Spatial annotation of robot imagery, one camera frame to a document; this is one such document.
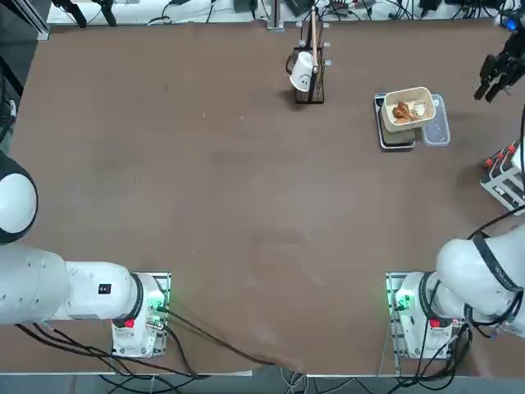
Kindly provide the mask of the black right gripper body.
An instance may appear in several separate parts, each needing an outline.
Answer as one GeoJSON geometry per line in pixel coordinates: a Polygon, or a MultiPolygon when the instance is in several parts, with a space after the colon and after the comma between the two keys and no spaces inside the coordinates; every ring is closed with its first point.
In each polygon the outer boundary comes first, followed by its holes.
{"type": "Polygon", "coordinates": [[[513,32],[498,55],[488,54],[480,70],[482,84],[496,78],[500,85],[514,85],[524,74],[524,32],[513,32]]]}

